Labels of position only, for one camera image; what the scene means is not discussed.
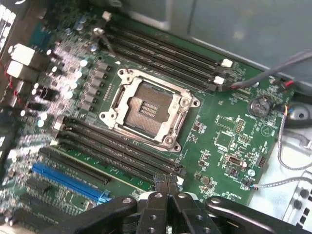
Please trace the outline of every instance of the gray metal panel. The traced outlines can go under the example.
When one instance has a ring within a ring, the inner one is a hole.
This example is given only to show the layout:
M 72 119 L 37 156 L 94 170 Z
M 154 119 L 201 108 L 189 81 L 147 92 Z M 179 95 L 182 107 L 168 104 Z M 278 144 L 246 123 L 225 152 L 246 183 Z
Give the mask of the gray metal panel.
M 273 67 L 298 51 L 312 48 L 310 0 L 124 0 L 124 3 L 130 16 L 138 21 L 259 68 Z M 311 63 L 312 60 L 285 73 L 312 85 Z

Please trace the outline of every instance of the black pcie slot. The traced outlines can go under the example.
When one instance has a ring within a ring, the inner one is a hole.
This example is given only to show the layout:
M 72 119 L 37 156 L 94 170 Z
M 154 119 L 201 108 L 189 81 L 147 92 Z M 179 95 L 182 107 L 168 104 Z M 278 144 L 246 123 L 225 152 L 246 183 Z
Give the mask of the black pcie slot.
M 18 208 L 14 211 L 14 218 L 25 227 L 31 227 L 37 231 L 42 231 L 54 225 L 54 223 L 39 218 L 35 214 Z
M 60 143 L 63 143 L 65 147 L 70 146 L 72 148 L 78 149 L 82 153 L 84 153 L 90 157 L 96 158 L 97 160 L 99 160 L 105 164 L 109 164 L 109 165 L 112 165 L 114 167 L 117 167 L 117 168 L 119 168 L 125 172 L 128 172 L 128 173 L 132 174 L 133 176 L 141 178 L 147 182 L 154 183 L 153 176 L 146 174 L 144 172 L 141 172 L 141 171 L 127 165 L 126 163 L 112 159 L 111 157 L 109 157 L 109 156 L 107 156 L 101 152 L 90 149 L 90 147 L 88 147 L 88 146 L 85 146 L 83 144 L 78 144 L 77 142 L 69 140 L 69 139 L 62 139 L 62 140 L 60 140 Z
M 89 125 L 89 124 L 87 124 L 85 122 L 82 122 L 80 120 L 77 120 L 75 118 L 68 118 L 67 120 L 64 121 L 64 123 L 74 123 L 76 125 L 81 125 L 81 126 L 83 126 L 85 128 L 88 128 L 88 129 L 94 131 L 94 132 L 97 132 L 99 135 L 103 135 L 103 136 L 109 137 L 109 138 L 119 142 L 120 144 L 127 145 L 128 147 L 130 147 L 133 150 L 136 150 L 138 152 L 146 154 L 146 155 L 148 155 L 150 157 L 154 157 L 154 158 L 156 158 L 156 159 L 158 159 L 158 160 L 160 160 L 160 161 L 162 161 L 162 162 L 164 162 L 164 163 L 166 163 L 168 165 L 173 166 L 174 170 L 176 172 L 178 172 L 179 169 L 183 168 L 182 165 L 180 165 L 178 163 L 175 163 L 174 161 L 171 161 L 171 160 L 169 160 L 169 159 L 167 159 L 167 158 L 165 158 L 165 157 L 163 157 L 163 156 L 161 156 L 159 154 L 156 154 L 156 153 L 151 152 L 149 150 L 146 150 L 146 149 L 144 149 L 142 147 L 139 147 L 139 146 L 137 146 L 135 144 L 132 144 L 132 143 L 128 142 L 127 140 L 125 140 L 123 137 L 120 137 L 120 136 L 118 136 L 118 135 L 116 135 L 116 134 L 114 134 L 114 133 L 112 133 L 110 131 L 105 131 L 103 129 L 94 127 L 92 125 Z
M 122 38 L 121 36 L 115 35 L 108 35 L 107 37 L 112 39 L 111 41 L 113 43 L 125 45 L 129 48 L 136 48 L 138 51 L 158 59 L 157 60 L 158 62 L 161 61 L 166 66 L 175 67 L 174 69 L 183 69 L 185 72 L 187 72 L 188 75 L 193 74 L 194 76 L 196 74 L 195 78 L 199 80 L 207 81 L 212 79 L 213 77 L 214 69 L 208 70 L 205 68 L 198 67 L 197 65 L 191 64 L 187 61 L 175 58 L 172 55 L 161 53 L 156 48 L 149 47 L 148 45 L 144 45 L 135 40 Z
M 36 190 L 37 192 L 39 192 L 41 194 L 44 194 L 46 191 L 51 189 L 50 183 L 48 183 L 46 181 L 43 182 L 43 181 L 37 180 L 34 177 L 31 177 L 26 181 L 26 186 L 33 189 L 33 190 Z
M 189 58 L 192 58 L 192 59 L 196 59 L 197 61 L 200 61 L 201 63 L 212 66 L 212 67 L 217 66 L 217 61 L 212 59 L 212 58 L 206 57 L 204 55 L 201 55 L 201 54 L 196 53 L 194 51 L 188 50 L 186 48 L 177 46 L 177 45 L 175 45 L 169 41 L 163 40 L 162 38 L 157 38 L 153 35 L 147 34 L 143 31 L 137 30 L 135 28 L 132 28 L 132 27 L 131 28 L 125 28 L 124 26 L 117 24 L 115 22 L 113 23 L 111 28 L 115 28 L 117 30 L 122 30 L 123 32 L 126 32 L 128 34 L 132 34 L 132 35 L 135 35 L 139 38 L 149 40 L 155 44 L 158 44 L 159 46 L 163 46 L 163 48 L 166 51 L 171 51 L 172 53 L 176 52 L 176 53 L 181 54 L 182 56 L 186 56 L 186 59 L 188 59 L 188 60 L 189 60 Z
M 67 137 L 70 139 L 79 142 L 80 144 L 84 144 L 85 146 L 90 147 L 93 150 L 104 153 L 107 156 L 110 156 L 120 162 L 126 163 L 131 167 L 137 168 L 138 170 L 145 172 L 151 176 L 162 174 L 161 171 L 156 170 L 155 168 L 149 167 L 146 163 L 134 160 L 126 154 L 123 154 L 117 150 L 114 150 L 111 147 L 105 146 L 99 142 L 89 139 L 88 137 L 77 135 L 71 132 L 64 132 Z
M 140 160 L 142 161 L 143 163 L 146 163 L 148 164 L 149 166 L 152 166 L 152 167 L 155 167 L 159 170 L 161 170 L 162 172 L 166 173 L 166 174 L 170 174 L 172 172 L 175 172 L 174 171 L 174 168 L 168 168 L 162 164 L 160 164 L 160 162 L 157 162 L 157 160 L 151 160 L 150 158 L 144 156 L 143 154 L 140 154 L 140 152 L 136 152 L 134 151 L 133 149 L 131 149 L 130 147 L 128 147 L 127 145 L 125 144 L 120 144 L 119 142 L 113 140 L 113 139 L 109 139 L 107 136 L 103 136 L 103 135 L 100 135 L 100 134 L 97 134 L 95 133 L 94 131 L 88 129 L 88 128 L 85 128 L 83 126 L 79 126 L 77 124 L 71 124 L 71 132 L 75 132 L 77 134 L 82 134 L 82 135 L 85 135 L 86 137 L 89 137 L 93 140 L 96 140 L 102 144 L 105 144 L 109 147 L 112 147 L 124 154 L 127 154 L 137 160 Z
M 63 222 L 67 219 L 70 219 L 73 217 L 72 215 L 44 202 L 41 201 L 40 199 L 26 193 L 23 194 L 20 197 L 20 201 L 24 203 L 25 205 L 30 206 L 32 211 L 36 211 L 40 213 L 41 211 L 44 211 L 45 214 L 47 214 L 48 217 L 51 219 L 55 220 L 56 222 Z
M 87 167 L 85 164 L 74 161 L 66 155 L 61 154 L 60 152 L 57 152 L 51 148 L 41 148 L 39 150 L 39 154 L 53 159 L 57 162 L 60 162 L 67 167 L 73 169 L 74 171 L 79 171 L 81 175 L 89 176 L 93 179 L 96 179 L 104 185 L 106 185 L 111 180 L 111 178 L 109 178 L 107 175 L 104 175 L 99 171 L 94 171 L 91 168 Z
M 126 48 L 124 46 L 114 47 L 114 51 L 120 56 L 133 61 L 139 65 L 145 66 L 147 68 L 151 68 L 152 70 L 159 72 L 163 75 L 169 76 L 176 80 L 179 80 L 183 83 L 186 83 L 194 88 L 205 90 L 209 84 L 206 82 L 202 82 L 200 80 L 195 80 L 194 78 L 185 75 L 179 71 L 176 71 L 168 66 L 165 66 L 158 62 L 153 62 L 151 59 L 146 58 L 144 54 L 141 52 L 134 51 L 132 49 Z

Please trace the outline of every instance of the screw hole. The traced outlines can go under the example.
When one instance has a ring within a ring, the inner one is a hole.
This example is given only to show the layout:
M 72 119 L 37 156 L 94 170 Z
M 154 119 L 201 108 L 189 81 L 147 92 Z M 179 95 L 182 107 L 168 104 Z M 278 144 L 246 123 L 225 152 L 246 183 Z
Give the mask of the screw hole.
M 150 215 L 150 220 L 155 220 L 155 219 L 157 219 L 156 215 Z
M 197 219 L 198 221 L 202 221 L 202 220 L 203 220 L 203 216 L 201 216 L 201 215 L 196 215 L 196 219 Z
M 155 228 L 152 228 L 150 227 L 148 230 L 147 230 L 148 233 L 154 233 L 155 232 Z
M 205 234 L 209 234 L 210 233 L 210 228 L 207 228 L 207 227 L 203 228 L 203 232 Z

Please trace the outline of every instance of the pcie slot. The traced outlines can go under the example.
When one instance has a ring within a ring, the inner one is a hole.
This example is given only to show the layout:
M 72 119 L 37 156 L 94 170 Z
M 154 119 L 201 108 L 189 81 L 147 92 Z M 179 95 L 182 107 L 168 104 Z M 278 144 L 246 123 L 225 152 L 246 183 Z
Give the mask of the pcie slot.
M 155 51 L 153 48 L 146 47 L 137 41 L 128 41 L 128 39 L 122 39 L 115 35 L 108 35 L 108 37 L 111 39 L 112 44 L 119 44 L 136 51 L 140 51 L 147 56 L 151 56 L 152 60 L 156 62 L 162 63 L 168 67 L 172 67 L 177 71 L 184 72 L 185 74 L 193 76 L 194 78 L 203 82 L 212 80 L 213 78 L 213 71 L 211 72 L 207 71 L 206 69 L 196 69 L 195 66 L 188 65 L 187 62 L 178 61 L 174 56 L 171 55 L 161 54 L 159 51 Z
M 139 65 L 145 66 L 147 68 L 152 68 L 152 70 L 159 72 L 163 75 L 169 76 L 183 83 L 191 85 L 194 88 L 205 90 L 208 87 L 208 83 L 202 82 L 200 80 L 195 80 L 179 71 L 176 71 L 163 64 L 153 62 L 151 59 L 146 58 L 142 53 L 136 52 L 124 46 L 114 47 L 114 51 L 120 56 L 133 61 Z
M 22 208 L 14 211 L 14 218 L 23 226 L 31 227 L 39 232 L 54 225 L 53 222 L 46 221 Z
M 73 191 L 80 193 L 93 201 L 98 201 L 99 198 L 102 197 L 103 193 L 101 191 L 94 189 L 76 179 L 70 178 L 64 173 L 51 169 L 42 163 L 33 164 L 33 171 L 50 180 L 60 183 L 63 186 L 72 189 Z
M 26 193 L 20 197 L 20 201 L 32 209 L 32 212 L 41 213 L 56 222 L 63 222 L 71 217 L 72 215 L 56 208 L 40 199 Z
M 128 173 L 130 173 L 130 174 L 132 174 L 138 178 L 141 178 L 147 182 L 150 182 L 150 183 L 154 182 L 154 179 L 151 175 L 146 174 L 144 172 L 141 172 L 141 171 L 137 170 L 136 168 L 127 165 L 126 163 L 112 159 L 111 157 L 109 157 L 109 156 L 107 156 L 101 152 L 90 149 L 88 146 L 84 146 L 83 144 L 77 144 L 77 142 L 74 142 L 74 141 L 69 140 L 69 139 L 62 139 L 60 141 L 60 143 L 65 144 L 65 146 L 71 146 L 73 148 L 76 148 L 76 149 L 80 150 L 82 153 L 88 155 L 89 157 L 96 158 L 97 160 L 99 160 L 101 162 L 104 162 L 106 164 L 117 167 L 117 168 L 119 168 L 125 172 L 128 172 Z
M 110 35 L 116 36 L 116 38 L 123 38 L 123 39 L 128 39 L 129 41 L 135 41 L 139 44 L 142 45 L 142 47 L 154 49 L 155 52 L 164 55 L 166 57 L 175 59 L 181 63 L 184 63 L 188 66 L 194 67 L 198 69 L 199 71 L 211 74 L 215 72 L 215 65 L 207 65 L 205 63 L 202 63 L 201 61 L 187 56 L 185 54 L 179 53 L 173 49 L 164 47 L 159 45 L 158 43 L 151 42 L 147 39 L 144 39 L 138 35 L 125 32 L 123 30 L 117 29 L 115 27 L 110 27 L 110 30 L 108 31 Z
M 151 167 L 149 167 L 147 164 L 134 160 L 133 158 L 129 157 L 126 154 L 123 154 L 117 150 L 114 150 L 111 147 L 105 146 L 99 142 L 96 142 L 94 140 L 91 140 L 85 136 L 82 135 L 78 135 L 78 134 L 74 134 L 71 132 L 65 132 L 65 134 L 71 139 L 74 140 L 80 144 L 83 144 L 85 146 L 88 146 L 89 148 L 96 150 L 100 153 L 103 153 L 111 158 L 114 158 L 115 160 L 118 160 L 120 162 L 126 163 L 131 167 L 137 168 L 142 172 L 145 172 L 151 176 L 157 175 L 157 174 L 162 174 L 161 171 L 156 170 L 153 168 L 153 170 L 151 169 Z
M 131 149 L 130 147 L 128 147 L 127 145 L 125 144 L 120 144 L 119 142 L 113 140 L 113 139 L 109 139 L 107 136 L 103 136 L 103 135 L 100 135 L 86 127 L 83 127 L 83 126 L 79 126 L 77 124 L 71 124 L 71 132 L 75 132 L 77 134 L 81 134 L 81 135 L 85 135 L 86 137 L 89 137 L 93 140 L 96 140 L 102 144 L 105 144 L 109 147 L 112 147 L 124 154 L 127 154 L 137 160 L 140 160 L 141 162 L 143 163 L 146 163 L 152 167 L 155 167 L 157 168 L 158 170 L 161 170 L 162 172 L 166 173 L 166 174 L 170 174 L 173 172 L 174 169 L 172 168 L 168 168 L 162 164 L 160 164 L 160 162 L 158 162 L 158 160 L 155 160 L 155 159 L 151 159 L 151 158 L 148 158 L 146 156 L 144 156 L 143 154 L 140 154 L 140 152 L 135 152 L 133 149 Z
M 135 35 L 138 38 L 142 38 L 144 40 L 153 42 L 155 44 L 158 44 L 158 46 L 161 48 L 163 48 L 166 51 L 172 51 L 172 52 L 176 52 L 179 53 L 181 56 L 184 56 L 186 60 L 190 60 L 190 58 L 192 59 L 196 59 L 196 61 L 202 63 L 200 66 L 204 66 L 204 65 L 209 65 L 212 67 L 216 67 L 217 66 L 217 61 L 206 57 L 204 55 L 201 55 L 199 53 L 196 53 L 194 51 L 188 50 L 186 48 L 177 46 L 169 41 L 165 41 L 162 40 L 162 38 L 156 38 L 153 35 L 147 34 L 145 32 L 139 31 L 133 27 L 131 28 L 125 28 L 124 26 L 117 24 L 116 22 L 113 23 L 113 25 L 111 26 L 112 29 L 115 28 L 115 30 L 122 30 L 123 32 L 130 34 L 130 35 Z
M 93 179 L 96 179 L 101 183 L 103 183 L 104 185 L 106 185 L 111 180 L 111 178 L 109 178 L 107 175 L 100 173 L 98 171 L 94 171 L 91 168 L 84 165 L 83 163 L 73 161 L 66 155 L 61 154 L 60 152 L 57 152 L 55 150 L 52 150 L 51 148 L 41 148 L 39 150 L 39 154 L 48 157 L 52 160 L 55 160 L 57 162 L 60 162 L 66 165 L 68 168 L 73 169 L 74 171 L 79 171 L 80 175 L 85 175 Z
M 85 122 L 82 122 L 80 120 L 77 120 L 77 119 L 71 118 L 71 117 L 66 117 L 65 118 L 64 124 L 68 124 L 68 123 L 71 123 L 71 126 L 72 126 L 72 123 L 77 125 L 77 126 L 83 126 L 86 129 L 90 129 L 91 131 L 98 133 L 99 135 L 103 135 L 105 137 L 113 139 L 113 140 L 115 140 L 116 142 L 118 142 L 118 143 L 120 143 L 122 145 L 127 145 L 127 147 L 129 147 L 131 150 L 134 150 L 134 151 L 140 152 L 142 154 L 145 154 L 147 156 L 156 158 L 156 159 L 162 161 L 163 163 L 165 163 L 166 165 L 172 166 L 173 170 L 176 171 L 177 173 L 179 173 L 179 171 L 181 169 L 183 169 L 182 165 L 180 165 L 178 163 L 175 163 L 174 161 L 169 160 L 169 159 L 167 159 L 167 158 L 165 158 L 165 157 L 163 157 L 163 156 L 161 156 L 159 154 L 156 154 L 156 153 L 151 152 L 149 150 L 146 150 L 146 149 L 144 149 L 142 147 L 139 147 L 138 145 L 130 143 L 127 140 L 125 140 L 124 137 L 117 136 L 116 134 L 113 134 L 110 131 L 106 131 L 104 129 L 101 129 L 101 128 L 89 125 L 89 124 L 87 124 Z

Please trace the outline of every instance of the black cable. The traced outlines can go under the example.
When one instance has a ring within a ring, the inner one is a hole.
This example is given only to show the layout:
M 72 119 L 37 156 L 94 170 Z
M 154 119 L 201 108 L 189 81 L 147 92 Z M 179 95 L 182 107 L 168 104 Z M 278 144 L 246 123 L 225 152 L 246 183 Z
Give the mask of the black cable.
M 289 68 L 291 66 L 294 66 L 295 64 L 301 63 L 307 59 L 312 58 L 312 49 L 306 50 L 306 51 L 302 51 L 299 52 L 293 56 L 291 56 L 288 60 L 286 60 L 285 62 L 283 62 L 282 64 L 271 68 L 265 72 L 260 73 L 259 75 L 245 80 L 245 81 L 239 81 L 239 82 L 235 82 L 231 85 L 232 88 L 243 88 L 243 87 L 250 87 L 253 84 L 274 75 L 275 73 L 281 72 L 282 70 Z

